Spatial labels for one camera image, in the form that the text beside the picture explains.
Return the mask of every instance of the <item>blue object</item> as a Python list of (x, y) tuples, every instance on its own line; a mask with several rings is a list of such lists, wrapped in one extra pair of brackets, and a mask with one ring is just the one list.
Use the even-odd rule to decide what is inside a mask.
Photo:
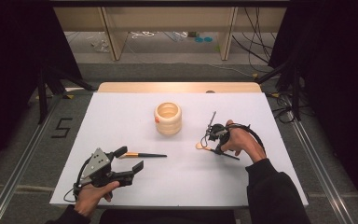
[(201, 37), (196, 37), (196, 42), (201, 43), (203, 39)]
[(205, 40), (205, 42), (212, 42), (212, 38), (209, 37), (209, 36), (208, 36), (208, 37), (205, 37), (204, 40)]

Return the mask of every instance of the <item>gray floor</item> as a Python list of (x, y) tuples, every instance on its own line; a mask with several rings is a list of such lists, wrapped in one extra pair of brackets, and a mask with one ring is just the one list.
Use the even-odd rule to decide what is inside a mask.
[[(252, 74), (262, 75), (262, 73), (256, 72), (249, 65), (249, 61), (257, 69), (270, 70), (254, 56), (248, 60), (248, 54), (235, 42), (232, 43), (229, 59), (221, 61), (214, 33), (200, 34), (200, 36), (212, 37), (213, 42), (211, 43), (197, 43), (193, 38), (183, 38), (183, 40), (175, 42), (164, 33), (156, 33), (153, 37), (138, 36), (136, 39), (132, 39), (130, 36), (124, 53), (120, 61), (117, 62), (110, 60), (109, 52), (99, 52), (91, 45), (92, 43), (95, 45), (95, 36), (98, 36), (98, 33), (67, 33), (68, 41), (83, 77), (94, 86), (98, 86), (103, 81), (187, 81), (191, 78), (196, 81), (252, 81)], [(246, 42), (242, 34), (237, 34), (236, 37), (244, 46), (250, 46), (249, 41)], [(263, 34), (263, 40), (266, 45), (273, 46), (274, 39), (271, 34)], [(254, 46), (252, 49), (258, 55), (265, 57), (261, 48)], [(263, 83), (262, 90), (274, 92), (276, 81), (277, 78), (272, 78)], [(69, 82), (65, 82), (65, 86), (74, 87)], [(75, 141), (92, 92), (72, 91), (70, 94), (74, 97), (60, 99), (52, 112), (47, 128), (43, 132), (36, 151), (0, 223), (44, 223), (48, 219), (58, 217), (62, 212), (62, 208), (48, 203), (49, 197)], [(268, 98), (268, 101), (271, 110), (280, 107), (276, 99)], [(33, 132), (37, 128), (38, 109), (35, 93), (30, 98), (29, 108), (24, 112), (7, 148), (0, 153), (0, 190), (10, 178), (22, 152), (27, 148)], [(346, 175), (339, 160), (334, 157), (333, 149), (318, 120), (314, 116), (310, 116), (311, 110), (304, 108), (301, 112), (302, 125), (346, 204), (353, 223), (358, 223), (358, 192), (356, 188)], [(66, 138), (52, 138), (53, 135), (63, 134), (63, 130), (56, 130), (57, 124), (62, 118), (72, 119), (63, 121), (66, 122), (65, 127), (70, 128), (68, 135)], [(277, 120), (277, 125), (303, 190), (309, 197), (310, 205), (306, 210), (311, 222), (339, 223), (305, 149), (296, 135), (294, 124), (284, 124)], [(98, 223), (98, 217), (102, 211), (97, 211), (92, 223)], [(251, 223), (247, 209), (236, 210), (235, 215), (241, 223)]]

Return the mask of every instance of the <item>cable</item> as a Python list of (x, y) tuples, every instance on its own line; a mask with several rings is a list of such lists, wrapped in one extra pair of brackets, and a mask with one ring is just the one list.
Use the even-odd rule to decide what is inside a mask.
[[(254, 38), (255, 38), (255, 34), (254, 34), (254, 36), (253, 36), (253, 38), (252, 38), (252, 42), (251, 42), (251, 45), (249, 46), (249, 49), (252, 48), (252, 43), (253, 43), (253, 39), (254, 39)], [(262, 73), (267, 73), (267, 71), (259, 70), (259, 69), (255, 68), (255, 67), (252, 65), (250, 53), (248, 54), (248, 62), (249, 62), (249, 64), (251, 65), (251, 67), (252, 67), (255, 71), (257, 71), (257, 72), (262, 72)]]
[(76, 31), (76, 32), (73, 32), (73, 33), (65, 36), (66, 38), (69, 38), (69, 36), (74, 35), (74, 34), (76, 34), (76, 35), (74, 37), (72, 37), (71, 40), (68, 41), (68, 44), (70, 44), (78, 35), (80, 35), (80, 32)]
[[(272, 114), (274, 115), (275, 119), (278, 119), (281, 123), (290, 123), (293, 122), (295, 120), (294, 117), (292, 117), (291, 119), (287, 120), (287, 119), (283, 119), (282, 116), (287, 114), (288, 112), (291, 112), (293, 110), (293, 108), (282, 98), (283, 95), (287, 95), (289, 98), (292, 97), (292, 95), (288, 94), (288, 93), (280, 93), (277, 96), (277, 93), (266, 93), (267, 97), (273, 97), (276, 98), (277, 100), (277, 105), (280, 106), (280, 108), (278, 109), (273, 109)], [(309, 105), (301, 105), (298, 108), (310, 108)], [(306, 116), (310, 116), (310, 117), (314, 117), (314, 113), (313, 111), (311, 113), (306, 113), (303, 111), (299, 111), (301, 114), (304, 114)]]
[(69, 200), (66, 199), (66, 196), (68, 196), (69, 192), (71, 192), (72, 190), (73, 190), (73, 189), (68, 190), (68, 192), (66, 192), (66, 194), (63, 196), (63, 200), (64, 200), (64, 201), (66, 201), (66, 202), (68, 202), (68, 203), (75, 203), (75, 202), (76, 202), (76, 201), (69, 201)]
[[(247, 40), (252, 41), (252, 40), (251, 40), (249, 37), (247, 37), (243, 32), (242, 32), (242, 35), (243, 35), (243, 37), (245, 37)], [(263, 48), (272, 49), (272, 47), (270, 47), (270, 46), (265, 46), (265, 45), (260, 44), (260, 43), (257, 43), (257, 42), (254, 42), (254, 44), (259, 45), (259, 46), (262, 46)]]
[(237, 40), (237, 38), (235, 38), (234, 35), (232, 36), (232, 38), (235, 40), (235, 42), (237, 42), (237, 43), (240, 45), (240, 47), (241, 47), (242, 49), (245, 49), (245, 50), (248, 51), (250, 54), (253, 54), (256, 58), (260, 59), (261, 61), (263, 61), (263, 62), (265, 62), (265, 63), (268, 63), (267, 60), (261, 58), (260, 56), (258, 56), (258, 55), (255, 54), (254, 52), (252, 52), (251, 50), (247, 49), (244, 45), (242, 45), (242, 44)]
[[(256, 142), (263, 148), (264, 153), (266, 153), (266, 150), (264, 149), (264, 144), (261, 141), (261, 138), (257, 135), (257, 133), (255, 133), (252, 129), (251, 129), (251, 125), (249, 124), (248, 126), (243, 125), (243, 124), (239, 124), (239, 123), (231, 123), (225, 126), (225, 128), (227, 130), (231, 129), (231, 128), (241, 128), (243, 130), (245, 130), (246, 132), (248, 132), (255, 140)], [(226, 142), (228, 141), (227, 137), (229, 138), (229, 132), (226, 134)]]
[(86, 168), (86, 166), (87, 166), (87, 164), (89, 164), (90, 160), (91, 160), (91, 157), (88, 158), (88, 159), (83, 163), (83, 165), (81, 166), (81, 169), (80, 169), (80, 172), (79, 172), (79, 174), (78, 174), (78, 176), (77, 176), (77, 181), (76, 181), (76, 186), (77, 186), (77, 187), (78, 187), (79, 184), (80, 184), (80, 178), (81, 178), (81, 176), (83, 175), (84, 168)]
[(256, 35), (257, 38), (259, 39), (259, 41), (260, 41), (260, 43), (261, 43), (260, 45), (263, 47), (263, 51), (264, 51), (264, 53), (266, 54), (266, 57), (268, 58), (268, 61), (269, 61), (270, 54), (269, 54), (269, 52), (267, 51), (267, 46), (264, 44), (263, 38), (262, 38), (262, 36), (261, 36), (261, 29), (260, 29), (260, 22), (259, 22), (260, 8), (257, 7), (257, 8), (255, 9), (255, 15), (256, 15), (255, 25), (254, 25), (254, 23), (252, 22), (252, 19), (250, 18), (249, 13), (248, 13), (246, 7), (244, 8), (244, 10), (245, 10), (246, 16), (248, 17), (249, 22), (250, 22), (251, 25), (252, 25), (252, 29), (254, 30), (254, 35), (253, 35), (252, 40), (251, 40), (251, 46), (252, 46), (253, 43), (256, 43), (256, 42), (254, 42), (254, 40), (255, 40), (255, 35)]
[(221, 68), (221, 69), (227, 69), (227, 70), (236, 71), (236, 72), (238, 72), (238, 73), (241, 73), (241, 74), (243, 74), (243, 75), (246, 75), (247, 77), (253, 77), (252, 75), (243, 73), (243, 72), (241, 72), (241, 71), (239, 71), (239, 70), (237, 70), (237, 69), (235, 69), (235, 68), (219, 67), (219, 66), (216, 66), (216, 65), (213, 65), (213, 64), (208, 64), (208, 65), (210, 65), (210, 66), (212, 66), (212, 67), (215, 67), (215, 68)]

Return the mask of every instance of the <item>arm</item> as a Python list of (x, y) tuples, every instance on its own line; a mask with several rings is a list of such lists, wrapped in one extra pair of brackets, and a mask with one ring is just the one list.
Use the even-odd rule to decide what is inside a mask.
[(95, 188), (91, 184), (84, 186), (79, 193), (75, 206), (68, 205), (63, 214), (55, 221), (49, 221), (47, 224), (83, 224), (90, 223), (90, 219), (97, 208), (101, 198), (111, 201), (109, 192), (118, 188), (119, 183), (114, 181), (106, 186)]
[(246, 167), (253, 223), (310, 223), (292, 179), (275, 170), (263, 148), (249, 133), (239, 128), (229, 131), (230, 138), (222, 145), (222, 150), (235, 150), (236, 156), (244, 150), (254, 163)]

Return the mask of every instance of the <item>black cable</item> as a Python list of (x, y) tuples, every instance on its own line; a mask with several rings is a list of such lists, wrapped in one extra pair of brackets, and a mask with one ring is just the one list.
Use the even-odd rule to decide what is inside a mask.
[[(252, 20), (251, 20), (251, 18), (250, 18), (250, 16), (249, 16), (249, 13), (248, 13), (246, 7), (244, 8), (244, 10), (245, 10), (246, 16), (248, 17), (248, 20), (249, 20), (249, 22), (251, 23), (252, 28), (253, 28), (253, 30), (254, 30), (254, 34), (253, 34), (252, 40), (251, 40), (251, 45), (249, 46), (249, 51), (248, 51), (248, 52), (250, 52), (250, 51), (251, 51), (251, 48), (252, 48), (252, 44), (255, 43), (255, 35), (258, 36), (258, 33), (257, 33), (256, 28), (254, 27), (254, 24), (253, 24), (253, 22), (252, 22)], [(258, 9), (256, 9), (256, 24), (258, 24)], [(260, 40), (260, 42), (261, 42), (261, 44), (262, 44), (262, 46), (263, 46), (264, 53), (266, 54), (266, 57), (268, 58), (267, 61), (264, 60), (264, 59), (263, 59), (262, 61), (265, 62), (265, 63), (269, 63), (269, 56), (268, 56), (268, 53), (266, 52), (266, 48), (264, 47), (263, 40), (262, 40), (261, 36), (258, 36), (258, 38), (259, 38), (259, 40)], [(251, 67), (252, 67), (255, 71), (257, 71), (257, 72), (262, 72), (262, 73), (268, 73), (267, 71), (262, 71), (262, 70), (256, 69), (256, 68), (252, 65), (251, 59), (250, 59), (250, 53), (249, 53), (249, 57), (248, 57), (248, 62), (249, 62), (249, 64), (251, 65)]]
[[(243, 37), (245, 37), (247, 40), (249, 40), (249, 41), (252, 41), (248, 36), (246, 36), (244, 33), (242, 33), (242, 35), (243, 35)], [(257, 43), (257, 42), (254, 42), (254, 44), (256, 44), (256, 45), (259, 45), (259, 46), (261, 46), (261, 47), (263, 47), (264, 45), (262, 45), (262, 44), (260, 44), (260, 43)]]
[(89, 164), (90, 160), (91, 160), (91, 157), (88, 158), (88, 159), (83, 163), (83, 165), (81, 166), (81, 169), (80, 169), (80, 172), (79, 172), (79, 174), (78, 174), (78, 176), (77, 176), (77, 181), (76, 181), (76, 186), (77, 186), (77, 187), (78, 187), (79, 184), (80, 184), (80, 178), (81, 178), (81, 175), (83, 174), (84, 168), (86, 167), (87, 164)]
[(230, 129), (230, 128), (241, 128), (244, 129), (246, 132), (248, 132), (251, 136), (254, 137), (254, 139), (257, 141), (257, 143), (263, 148), (264, 153), (266, 153), (266, 150), (264, 149), (264, 144), (261, 141), (261, 138), (257, 135), (257, 133), (255, 133), (252, 129), (251, 129), (251, 125), (245, 126), (243, 124), (239, 124), (239, 123), (231, 123), (228, 124), (226, 126), (226, 129)]
[[(282, 98), (283, 95), (287, 95), (289, 98), (292, 97), (290, 94), (287, 94), (287, 93), (281, 93), (278, 97), (275, 97), (276, 100), (277, 100), (277, 105), (280, 106), (280, 108), (278, 109), (273, 109), (271, 110), (272, 111), (272, 114), (275, 114), (274, 115), (274, 118), (275, 119), (278, 119), (281, 123), (290, 123), (290, 122), (293, 122), (295, 120), (294, 117), (292, 117), (291, 119), (289, 120), (286, 120), (286, 119), (283, 119), (282, 116), (291, 112), (293, 110), (293, 108), (286, 103), (286, 101)], [(301, 105), (298, 107), (299, 109), (300, 108), (310, 108), (310, 106), (308, 104), (305, 104), (305, 105)], [(311, 111), (310, 113), (306, 113), (304, 111), (299, 111), (301, 114), (304, 114), (306, 116), (310, 116), (310, 117), (314, 117), (315, 114), (313, 111)]]
[(205, 136), (203, 136), (203, 137), (201, 138), (201, 140), (200, 140), (200, 143), (201, 143), (201, 146), (202, 146), (202, 147), (207, 147), (207, 146), (208, 146), (208, 141), (207, 141), (207, 139), (206, 139), (206, 136), (207, 136), (207, 134), (205, 134)]
[(266, 61), (265, 59), (261, 58), (260, 56), (258, 56), (258, 55), (255, 54), (254, 52), (252, 52), (251, 50), (247, 49), (244, 45), (242, 45), (242, 44), (235, 38), (234, 35), (232, 36), (232, 38), (235, 40), (235, 42), (237, 42), (237, 43), (240, 45), (240, 47), (241, 47), (242, 49), (245, 49), (246, 51), (248, 51), (249, 53), (253, 54), (256, 58), (262, 60), (263, 62), (268, 63), (268, 61)]
[(71, 192), (73, 189), (70, 189), (68, 192), (66, 192), (66, 194), (63, 196), (63, 200), (68, 202), (68, 203), (75, 203), (76, 201), (69, 201), (66, 199), (66, 196), (68, 196), (69, 192)]
[(260, 40), (260, 43), (262, 44), (263, 46), (263, 50), (264, 50), (264, 53), (266, 54), (266, 57), (270, 58), (270, 55), (269, 55), (269, 52), (267, 51), (266, 49), (266, 45), (264, 44), (263, 42), (263, 37), (261, 35), (261, 29), (260, 29), (260, 22), (259, 22), (259, 15), (260, 15), (260, 7), (257, 7), (256, 10), (255, 10), (255, 17), (256, 17), (256, 23), (255, 23), (255, 30), (257, 31), (258, 29), (258, 39)]

